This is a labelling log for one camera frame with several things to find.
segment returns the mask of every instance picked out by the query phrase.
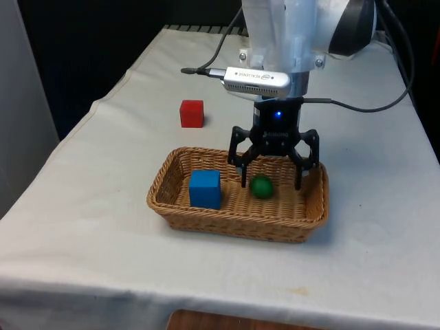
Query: red cube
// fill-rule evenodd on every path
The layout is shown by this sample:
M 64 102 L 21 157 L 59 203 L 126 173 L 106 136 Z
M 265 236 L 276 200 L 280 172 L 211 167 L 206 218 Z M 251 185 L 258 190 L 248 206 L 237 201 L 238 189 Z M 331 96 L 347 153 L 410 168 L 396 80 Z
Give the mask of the red cube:
M 204 126 L 204 102 L 184 100 L 180 106 L 180 122 L 185 129 L 201 129 Z

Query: blue block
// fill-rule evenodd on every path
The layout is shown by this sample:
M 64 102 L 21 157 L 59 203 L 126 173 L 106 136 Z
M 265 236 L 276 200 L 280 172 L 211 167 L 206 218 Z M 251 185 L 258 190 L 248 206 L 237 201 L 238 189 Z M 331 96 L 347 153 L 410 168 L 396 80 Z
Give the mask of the blue block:
M 220 210 L 220 171 L 195 170 L 190 179 L 190 202 L 195 208 Z

